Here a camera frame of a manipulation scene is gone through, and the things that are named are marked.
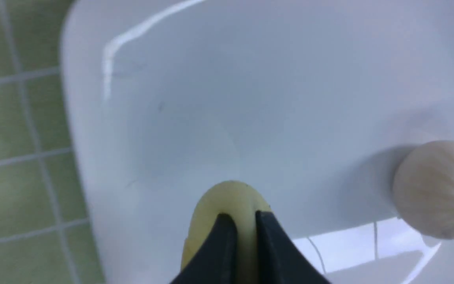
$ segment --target grout line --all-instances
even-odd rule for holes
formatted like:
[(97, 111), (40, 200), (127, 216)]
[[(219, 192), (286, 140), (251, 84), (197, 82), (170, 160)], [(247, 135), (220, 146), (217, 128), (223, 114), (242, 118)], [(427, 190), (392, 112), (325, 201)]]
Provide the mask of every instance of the grout line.
[(45, 77), (45, 76), (58, 75), (59, 73), (60, 73), (60, 70), (59, 70), (58, 66), (34, 70), (34, 71), (22, 72), (22, 73), (18, 73), (15, 75), (0, 77), (0, 85), (18, 82), (18, 81), (24, 81), (24, 80), (37, 79), (37, 78)]
[[(9, 21), (9, 15), (6, 9), (5, 0), (0, 0), (0, 15), (2, 20), (2, 25), (5, 30), (5, 38), (9, 45), (11, 61), (13, 63), (15, 72), (17, 74), (22, 73), (22, 64), (19, 60), (19, 53), (17, 47), (15, 45), (13, 31), (11, 30), (11, 22)], [(17, 81), (17, 88), (20, 95), (20, 104), (22, 105), (22, 109), (24, 112), (24, 117), (26, 121), (27, 128), (31, 134), (31, 138), (34, 144), (34, 150), (36, 154), (41, 153), (41, 143), (39, 139), (38, 131), (35, 127), (35, 123), (33, 121), (33, 117), (31, 115), (30, 104), (27, 97), (27, 89), (24, 85), (24, 81), (19, 80)], [(56, 221), (56, 225), (58, 226), (58, 234), (59, 234), (59, 241), (61, 243), (61, 250), (64, 253), (64, 257), (66, 263), (68, 264), (68, 270), (73, 281), (73, 284), (81, 284), (80, 277), (78, 275), (78, 271), (76, 265), (74, 264), (73, 256), (71, 254), (70, 248), (68, 246), (68, 240), (64, 233), (64, 228), (62, 227), (62, 217), (61, 217), (61, 208), (59, 207), (57, 196), (54, 190), (54, 185), (50, 179), (49, 172), (47, 170), (47, 165), (45, 165), (45, 161), (42, 157), (38, 157), (38, 164), (40, 167), (41, 175), (43, 178), (43, 182), (45, 183), (45, 188), (47, 189), (48, 197), (50, 204), (52, 206), (52, 212), (54, 214), (54, 219)]]
[(85, 225), (88, 223), (89, 223), (89, 218), (77, 219), (77, 220), (73, 220), (73, 221), (70, 221), (67, 223), (63, 223), (62, 227), (63, 227), (63, 229), (67, 229), (67, 228), (71, 228), (71, 227), (75, 227), (75, 226)]
[(52, 157), (55, 155), (61, 155), (63, 153), (70, 153), (72, 150), (71, 148), (62, 148), (62, 149), (56, 149), (52, 151), (46, 151), (42, 153), (32, 153), (29, 155), (24, 155), (24, 156), (18, 156), (18, 157), (13, 157), (13, 158), (8, 158), (4, 160), (0, 160), (0, 167), (1, 166), (8, 166), (16, 163), (22, 163), (30, 160), (35, 160), (38, 158), (46, 158), (46, 157)]
[(51, 233), (51, 232), (58, 231), (61, 228), (71, 228), (71, 227), (74, 227), (74, 226), (87, 224), (88, 222), (89, 222), (88, 218), (78, 219), (78, 220), (74, 220), (74, 221), (70, 221), (68, 223), (65, 223), (62, 226), (52, 226), (52, 227), (48, 227), (48, 228), (41, 229), (41, 230), (35, 230), (35, 231), (27, 232), (27, 233), (24, 233), (24, 234), (14, 234), (14, 235), (11, 235), (9, 237), (0, 237), (0, 244), (8, 243), (10, 241), (19, 241), (21, 239), (28, 239), (30, 237), (36, 237), (36, 236), (39, 236), (39, 235), (42, 235), (42, 234), (48, 234), (48, 233)]

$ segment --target garlic bulb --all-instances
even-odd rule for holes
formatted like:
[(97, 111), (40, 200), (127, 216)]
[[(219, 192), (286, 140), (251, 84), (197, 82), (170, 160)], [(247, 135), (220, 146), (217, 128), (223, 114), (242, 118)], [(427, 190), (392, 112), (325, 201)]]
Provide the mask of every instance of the garlic bulb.
[(402, 219), (422, 234), (454, 239), (454, 141), (409, 153), (395, 174), (393, 199)]

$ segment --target white garlic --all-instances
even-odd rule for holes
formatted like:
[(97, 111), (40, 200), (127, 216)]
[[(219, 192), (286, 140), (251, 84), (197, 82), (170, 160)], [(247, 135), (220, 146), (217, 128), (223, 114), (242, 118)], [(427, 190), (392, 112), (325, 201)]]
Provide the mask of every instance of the white garlic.
[(454, 141), (429, 142), (409, 153), (395, 174), (393, 201), (422, 234), (454, 239)]

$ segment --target dark speck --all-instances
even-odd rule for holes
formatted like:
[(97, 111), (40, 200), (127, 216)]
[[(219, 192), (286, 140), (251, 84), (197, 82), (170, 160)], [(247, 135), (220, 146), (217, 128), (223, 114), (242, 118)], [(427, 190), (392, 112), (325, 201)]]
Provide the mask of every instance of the dark speck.
[(164, 111), (164, 108), (166, 108), (166, 103), (160, 102), (159, 105), (157, 106), (157, 110), (160, 112)]

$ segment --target green tile wall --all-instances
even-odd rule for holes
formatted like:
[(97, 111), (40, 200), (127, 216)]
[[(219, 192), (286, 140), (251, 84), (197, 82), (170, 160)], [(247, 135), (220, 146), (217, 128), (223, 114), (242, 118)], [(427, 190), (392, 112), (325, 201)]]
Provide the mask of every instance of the green tile wall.
[(71, 4), (0, 0), (0, 284), (104, 283), (53, 72)]

